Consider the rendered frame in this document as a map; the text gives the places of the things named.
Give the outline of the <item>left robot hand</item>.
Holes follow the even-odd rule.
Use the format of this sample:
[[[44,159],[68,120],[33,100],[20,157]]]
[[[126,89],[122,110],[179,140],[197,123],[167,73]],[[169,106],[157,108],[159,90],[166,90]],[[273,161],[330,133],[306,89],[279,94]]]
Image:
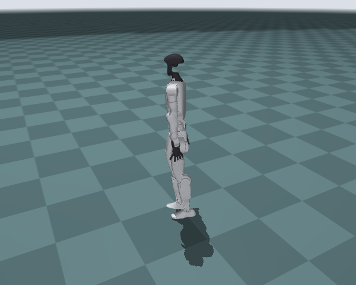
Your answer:
[[[176,162],[176,157],[177,157],[177,161],[178,161],[179,159],[181,159],[181,157],[183,158],[183,154],[180,151],[180,148],[179,148],[180,145],[178,147],[175,147],[173,141],[171,141],[171,145],[172,145],[172,148],[173,148],[173,154],[171,155],[170,160],[174,156],[174,162]]]

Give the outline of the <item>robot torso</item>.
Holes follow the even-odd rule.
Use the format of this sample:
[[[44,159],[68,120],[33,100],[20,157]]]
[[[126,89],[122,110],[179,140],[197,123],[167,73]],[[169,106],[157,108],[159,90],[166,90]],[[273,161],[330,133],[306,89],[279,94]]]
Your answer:
[[[174,81],[173,81],[174,80]],[[166,88],[170,84],[177,84],[179,93],[177,96],[177,121],[178,121],[178,135],[179,137],[183,137],[185,141],[187,141],[187,133],[186,130],[183,126],[183,121],[186,115],[186,83],[183,80],[181,81],[175,81],[175,78],[172,78],[172,81],[169,81],[166,85]],[[167,100],[167,95],[166,95],[166,89],[165,89],[165,100],[166,100],[166,107],[167,107],[167,113],[170,112],[170,109],[168,107],[168,100]]]

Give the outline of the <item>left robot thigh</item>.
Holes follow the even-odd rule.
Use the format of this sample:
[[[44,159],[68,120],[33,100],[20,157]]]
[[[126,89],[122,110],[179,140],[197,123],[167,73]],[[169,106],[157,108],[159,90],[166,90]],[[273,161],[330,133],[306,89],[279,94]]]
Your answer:
[[[187,141],[185,141],[185,139],[183,137],[179,137],[179,142],[180,142],[180,151],[182,152],[182,154],[187,153],[188,149],[189,149],[189,144]],[[178,147],[179,145],[175,146]],[[171,149],[171,155],[173,154],[173,148]],[[184,173],[184,165],[185,165],[185,159],[184,159],[184,155],[183,158],[181,157],[181,159],[179,159],[177,161],[177,157],[176,157],[176,162],[174,162],[174,156],[171,159],[171,168],[174,174],[174,177],[176,178],[177,182],[180,184],[180,182],[182,181],[183,178],[188,178],[190,179],[191,182],[191,178],[188,174]]]

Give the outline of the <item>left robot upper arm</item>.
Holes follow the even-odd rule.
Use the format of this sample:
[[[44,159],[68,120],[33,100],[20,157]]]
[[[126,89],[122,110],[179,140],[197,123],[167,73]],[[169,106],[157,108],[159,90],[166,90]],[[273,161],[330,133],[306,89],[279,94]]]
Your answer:
[[[177,118],[177,96],[178,96],[178,93],[179,93],[179,90],[178,90],[177,84],[170,84],[166,88],[168,107],[170,109],[170,112],[168,114],[166,114],[167,120],[168,120],[168,116],[171,114],[174,114]]]

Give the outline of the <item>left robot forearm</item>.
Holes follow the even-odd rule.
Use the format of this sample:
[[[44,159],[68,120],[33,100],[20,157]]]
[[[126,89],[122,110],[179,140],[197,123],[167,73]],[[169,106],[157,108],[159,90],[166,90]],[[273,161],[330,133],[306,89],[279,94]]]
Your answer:
[[[177,118],[174,114],[171,114],[168,116],[168,120],[169,120],[169,130],[170,130],[170,139],[171,141],[174,142],[174,146],[177,146],[180,144],[179,142],[179,135],[178,135],[178,121]]]

